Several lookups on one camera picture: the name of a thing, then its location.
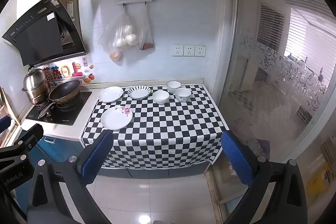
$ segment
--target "plate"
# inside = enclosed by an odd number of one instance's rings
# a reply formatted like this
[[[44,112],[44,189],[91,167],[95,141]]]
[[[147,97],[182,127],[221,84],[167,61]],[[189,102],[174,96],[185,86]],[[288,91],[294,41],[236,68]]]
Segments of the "plate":
[[[133,118],[133,112],[125,106],[113,106],[106,110],[101,118],[101,124],[110,130],[118,130],[127,126]]]
[[[111,103],[118,100],[124,91],[119,86],[110,86],[109,88],[103,89],[98,96],[98,99],[103,103]]]
[[[136,85],[131,87],[127,94],[133,99],[144,99],[151,93],[151,89],[146,85]]]

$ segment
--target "hanging plastic bag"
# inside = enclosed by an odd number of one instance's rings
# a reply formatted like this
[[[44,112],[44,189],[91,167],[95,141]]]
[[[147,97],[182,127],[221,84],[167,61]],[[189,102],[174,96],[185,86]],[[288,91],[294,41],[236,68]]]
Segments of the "hanging plastic bag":
[[[120,60],[123,50],[138,43],[135,28],[124,7],[115,22],[106,27],[99,43],[115,62]]]
[[[151,32],[151,25],[149,22],[147,5],[144,5],[140,13],[139,22],[139,48],[144,51],[149,48],[154,48],[154,41]]]

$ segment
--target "pan handle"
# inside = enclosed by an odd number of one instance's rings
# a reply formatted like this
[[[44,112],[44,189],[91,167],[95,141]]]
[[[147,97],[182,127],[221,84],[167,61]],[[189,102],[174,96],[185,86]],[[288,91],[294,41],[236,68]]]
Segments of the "pan handle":
[[[50,109],[50,107],[53,106],[53,104],[56,104],[56,101],[50,103],[49,105],[47,105],[47,106],[45,107],[45,109],[43,109],[43,110],[41,111],[40,115],[38,116],[38,119],[42,118],[42,117],[48,112],[48,110]]]

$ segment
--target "silver handle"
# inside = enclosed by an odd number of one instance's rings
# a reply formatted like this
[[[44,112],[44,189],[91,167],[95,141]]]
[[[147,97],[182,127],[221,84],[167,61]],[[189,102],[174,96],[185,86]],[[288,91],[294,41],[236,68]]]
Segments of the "silver handle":
[[[56,104],[56,102],[52,102],[51,104],[47,105],[46,108],[41,111],[40,115],[37,118],[42,118],[48,112],[50,107],[52,107],[53,104]]]
[[[56,140],[56,139],[54,139],[53,141],[48,141],[48,140],[46,139],[46,137],[44,137],[44,141],[45,141],[46,143],[55,143],[55,140]]]

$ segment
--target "power outlet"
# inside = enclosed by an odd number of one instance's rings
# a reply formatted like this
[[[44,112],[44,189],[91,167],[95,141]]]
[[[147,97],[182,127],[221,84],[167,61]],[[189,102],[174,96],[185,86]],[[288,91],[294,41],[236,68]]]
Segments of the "power outlet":
[[[205,46],[196,46],[195,56],[204,57],[205,56]]]
[[[195,46],[184,45],[183,56],[194,56]]]
[[[183,56],[183,45],[172,45],[171,56]]]

